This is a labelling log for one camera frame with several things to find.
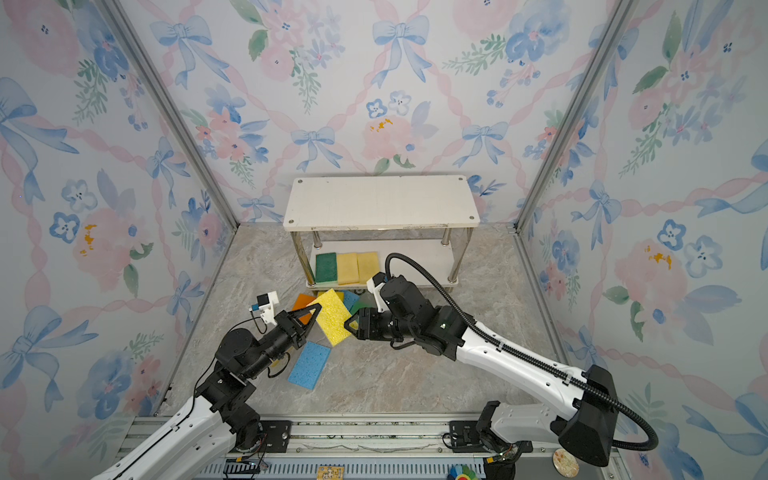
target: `small round sticker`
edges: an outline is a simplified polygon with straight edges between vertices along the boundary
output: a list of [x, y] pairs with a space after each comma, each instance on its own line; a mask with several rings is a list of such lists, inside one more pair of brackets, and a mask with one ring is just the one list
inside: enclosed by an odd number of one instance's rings
[[552, 456], [552, 463], [560, 475], [565, 478], [573, 478], [578, 475], [578, 462], [576, 457], [566, 452], [565, 449], [558, 449]]

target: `green scouring pad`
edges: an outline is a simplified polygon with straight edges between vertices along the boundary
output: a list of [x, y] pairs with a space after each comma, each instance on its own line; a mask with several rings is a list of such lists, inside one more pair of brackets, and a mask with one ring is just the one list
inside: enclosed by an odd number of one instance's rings
[[337, 278], [335, 253], [321, 253], [315, 257], [315, 282], [335, 282]]

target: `marble floor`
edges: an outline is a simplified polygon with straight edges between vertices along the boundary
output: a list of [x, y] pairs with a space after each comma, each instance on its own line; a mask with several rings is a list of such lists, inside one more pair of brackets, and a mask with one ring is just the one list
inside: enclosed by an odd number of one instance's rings
[[[438, 230], [324, 233], [324, 240], [369, 238], [440, 238]], [[307, 249], [310, 235], [304, 237]], [[280, 309], [289, 309], [305, 287], [290, 236], [280, 225], [244, 224], [210, 293], [189, 346], [171, 383], [160, 415], [172, 415], [192, 393], [224, 333], [249, 318], [257, 295], [276, 290]], [[424, 290], [434, 305], [445, 301], [435, 290]], [[461, 308], [497, 333], [554, 358], [531, 285], [505, 224], [475, 229], [452, 296]], [[243, 325], [258, 332], [252, 323]], [[330, 346], [316, 327], [310, 341]], [[294, 353], [286, 371], [275, 379], [262, 375], [249, 404], [262, 414], [319, 412], [475, 412], [490, 400], [510, 404], [536, 401], [520, 389], [472, 366], [432, 356], [413, 346], [395, 351], [388, 343], [354, 337], [331, 351], [314, 390], [288, 382]]]

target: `wall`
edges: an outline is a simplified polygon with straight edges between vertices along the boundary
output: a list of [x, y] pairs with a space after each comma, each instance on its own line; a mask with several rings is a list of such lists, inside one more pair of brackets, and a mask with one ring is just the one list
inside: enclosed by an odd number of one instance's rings
[[122, 2], [233, 210], [278, 222], [297, 176], [455, 173], [514, 220], [613, 4]]
[[636, 480], [768, 478], [766, 20], [641, 0], [530, 223], [570, 360], [659, 433]]
[[0, 478], [90, 478], [232, 233], [89, 2], [0, 11]]

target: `yellow sponge with green scrubber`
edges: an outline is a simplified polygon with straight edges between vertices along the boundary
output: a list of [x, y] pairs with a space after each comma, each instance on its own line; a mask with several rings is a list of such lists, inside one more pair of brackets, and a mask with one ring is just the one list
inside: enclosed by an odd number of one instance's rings
[[358, 283], [360, 275], [357, 270], [357, 253], [339, 253], [336, 255], [336, 272], [339, 285]]
[[379, 272], [379, 254], [376, 252], [357, 254], [357, 273], [360, 283], [365, 283]]
[[352, 315], [333, 289], [318, 296], [317, 300], [310, 305], [314, 305], [315, 303], [319, 303], [323, 306], [317, 316], [317, 324], [323, 329], [326, 337], [328, 337], [328, 341], [331, 342], [331, 346], [339, 345], [342, 340], [351, 335], [351, 333], [344, 328], [344, 322]]

